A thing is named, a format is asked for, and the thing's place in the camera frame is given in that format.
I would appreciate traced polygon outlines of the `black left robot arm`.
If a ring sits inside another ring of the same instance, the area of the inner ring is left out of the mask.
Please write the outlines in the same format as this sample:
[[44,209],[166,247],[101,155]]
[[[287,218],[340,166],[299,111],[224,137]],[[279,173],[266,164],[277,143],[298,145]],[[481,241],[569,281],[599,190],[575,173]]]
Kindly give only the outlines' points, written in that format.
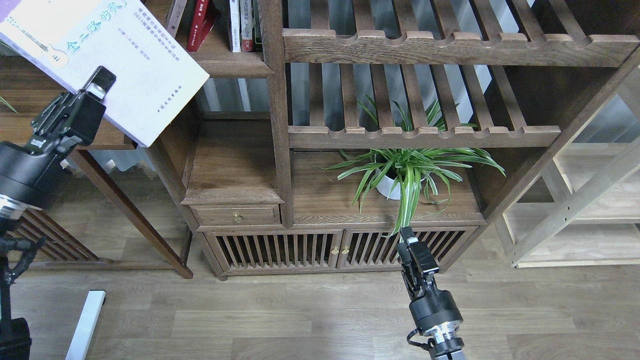
[[1,200],[1,358],[27,360],[32,338],[23,317],[12,318],[10,286],[27,271],[45,238],[12,237],[28,208],[43,210],[53,202],[67,171],[61,166],[77,145],[89,146],[105,115],[103,100],[117,77],[104,66],[75,93],[62,92],[30,124],[33,133],[23,146],[0,146]]

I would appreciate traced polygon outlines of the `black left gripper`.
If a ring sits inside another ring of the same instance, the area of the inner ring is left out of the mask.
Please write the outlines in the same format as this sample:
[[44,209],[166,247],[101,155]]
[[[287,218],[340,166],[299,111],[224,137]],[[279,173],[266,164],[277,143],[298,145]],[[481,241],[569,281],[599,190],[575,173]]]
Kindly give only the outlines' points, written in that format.
[[91,145],[106,111],[102,101],[116,80],[112,71],[98,66],[80,92],[60,93],[30,123],[27,151],[67,156],[77,145]]

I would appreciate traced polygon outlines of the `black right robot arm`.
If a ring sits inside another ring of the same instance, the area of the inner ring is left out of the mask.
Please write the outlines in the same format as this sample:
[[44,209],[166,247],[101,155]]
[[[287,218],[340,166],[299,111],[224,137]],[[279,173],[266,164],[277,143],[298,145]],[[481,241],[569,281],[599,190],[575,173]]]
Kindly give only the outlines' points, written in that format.
[[399,233],[397,251],[416,326],[407,342],[428,351],[432,360],[464,360],[464,341],[457,335],[463,317],[451,293],[437,287],[434,275],[440,269],[434,255],[411,227]]

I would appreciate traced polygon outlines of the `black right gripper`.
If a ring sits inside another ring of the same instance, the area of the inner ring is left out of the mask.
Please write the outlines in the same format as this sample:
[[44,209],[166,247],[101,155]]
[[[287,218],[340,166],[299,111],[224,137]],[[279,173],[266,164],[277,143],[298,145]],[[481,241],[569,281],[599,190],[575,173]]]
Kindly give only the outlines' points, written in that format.
[[419,241],[412,227],[402,227],[398,234],[401,239],[397,252],[402,264],[402,277],[410,300],[415,301],[425,296],[428,289],[436,287],[434,275],[440,269],[427,244]]

